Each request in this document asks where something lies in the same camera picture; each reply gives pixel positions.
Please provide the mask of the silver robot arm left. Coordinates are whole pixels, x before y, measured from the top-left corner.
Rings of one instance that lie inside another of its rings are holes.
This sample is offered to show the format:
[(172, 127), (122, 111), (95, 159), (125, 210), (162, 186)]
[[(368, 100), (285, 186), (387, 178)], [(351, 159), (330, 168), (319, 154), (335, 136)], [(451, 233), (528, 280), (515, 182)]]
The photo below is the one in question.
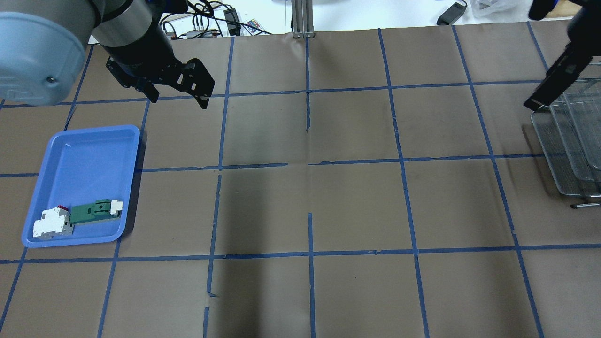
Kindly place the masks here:
[(208, 107), (215, 80), (199, 59), (179, 61), (161, 30), (163, 14), (181, 14), (186, 0), (3, 0), (0, 11), (2, 99), (32, 106), (67, 98), (94, 38), (106, 67), (125, 88), (155, 103), (165, 85)]

